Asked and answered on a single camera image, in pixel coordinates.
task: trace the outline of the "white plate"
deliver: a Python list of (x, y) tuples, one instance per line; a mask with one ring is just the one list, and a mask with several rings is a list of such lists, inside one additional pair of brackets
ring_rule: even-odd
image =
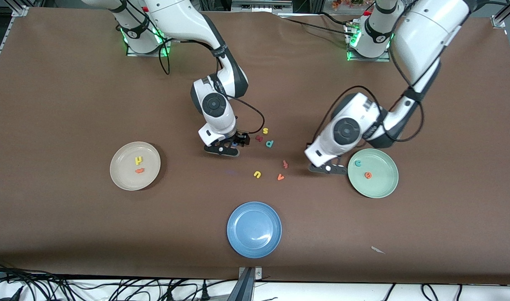
[[(136, 158), (141, 157), (137, 165)], [(145, 142), (132, 142), (120, 148), (110, 162), (110, 177), (125, 190), (140, 190), (153, 183), (160, 171), (160, 155)]]

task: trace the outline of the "white surface under cables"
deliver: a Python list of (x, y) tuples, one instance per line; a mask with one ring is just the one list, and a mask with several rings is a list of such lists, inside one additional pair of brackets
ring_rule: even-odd
[[(142, 280), (137, 282), (136, 285), (143, 285), (148, 283), (149, 280)], [(207, 281), (207, 284), (211, 284), (215, 281)], [(79, 286), (96, 286), (102, 283), (119, 283), (119, 280), (78, 280), (70, 281), (70, 283), (78, 284)], [(163, 284), (160, 292), (157, 286), (144, 288), (142, 291), (146, 293), (140, 293), (130, 298), (132, 301), (156, 301), (161, 294), (165, 293), (165, 286), (169, 283), (168, 280), (160, 280), (160, 284)], [(183, 284), (193, 283), (198, 285), (198, 289), (203, 284), (202, 281), (193, 280), (186, 281)], [(209, 295), (220, 296), (228, 295), (235, 282), (224, 282), (217, 284), (216, 286), (210, 286), (208, 288)], [(12, 283), (7, 284), (5, 282), (0, 284), (0, 299), (4, 297), (12, 297), (18, 288), (22, 284)], [(390, 284), (352, 284), (352, 283), (272, 283), (272, 282), (257, 282), (255, 284), (255, 294), (253, 301), (267, 301), (268, 299), (274, 299), (275, 301), (382, 301)], [(75, 293), (79, 294), (83, 299), (89, 301), (108, 301), (117, 289), (117, 285), (114, 286), (102, 286), (93, 290), (82, 290), (75, 286), (72, 288)], [(438, 296), (439, 301), (455, 301), (457, 295), (458, 286), (449, 285), (433, 285), (434, 291)], [(138, 288), (127, 288), (121, 295), (113, 300), (125, 300), (129, 295), (134, 293)], [(179, 286), (173, 290), (173, 299), (175, 301), (182, 301), (188, 295), (195, 291), (195, 286)], [(430, 299), (435, 300), (432, 293), (426, 289), (429, 293)], [(45, 301), (45, 297), (35, 291), (37, 301)], [(65, 301), (66, 298), (63, 296), (60, 290), (56, 291), (56, 297), (58, 300)], [(201, 293), (198, 293), (196, 300), (201, 297)], [(30, 289), (25, 286), (20, 301), (33, 301)], [(427, 301), (422, 295), (419, 284), (398, 284), (392, 291), (389, 301)], [(510, 286), (463, 286), (460, 301), (510, 301)]]

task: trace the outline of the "blue plate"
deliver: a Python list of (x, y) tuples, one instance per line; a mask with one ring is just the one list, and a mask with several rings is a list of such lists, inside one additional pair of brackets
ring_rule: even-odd
[(247, 258), (261, 258), (273, 252), (281, 232), (279, 215), (261, 202), (241, 204), (228, 218), (228, 242), (234, 251)]

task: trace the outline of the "brown table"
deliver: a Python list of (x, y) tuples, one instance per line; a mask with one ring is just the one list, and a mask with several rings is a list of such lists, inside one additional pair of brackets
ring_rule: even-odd
[[(510, 284), (502, 30), (465, 24), (425, 99), (423, 132), (386, 150), (398, 188), (369, 199), (346, 177), (310, 173), (303, 149), (347, 87), (365, 84), (389, 107), (406, 87), (394, 66), (346, 61), (339, 34), (269, 13), (209, 15), (249, 77), (243, 98), (266, 115), (271, 149), (253, 141), (239, 158), (203, 151), (205, 121), (189, 91), (215, 69), (205, 48), (175, 44), (166, 76), (156, 57), (124, 55), (108, 11), (31, 8), (16, 20), (0, 57), (0, 261), (72, 274), (234, 278), (239, 266), (261, 265), (274, 280)], [(259, 126), (232, 105), (239, 128)], [(143, 191), (109, 176), (131, 141), (162, 153), (159, 179)], [(226, 238), (230, 213), (254, 200), (283, 222), (278, 248), (258, 260)]]

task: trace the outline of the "green plate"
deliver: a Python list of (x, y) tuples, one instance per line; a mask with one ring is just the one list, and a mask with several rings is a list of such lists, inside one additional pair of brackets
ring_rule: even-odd
[(348, 164), (353, 187), (369, 198), (384, 198), (398, 186), (398, 168), (394, 160), (379, 149), (356, 152)]

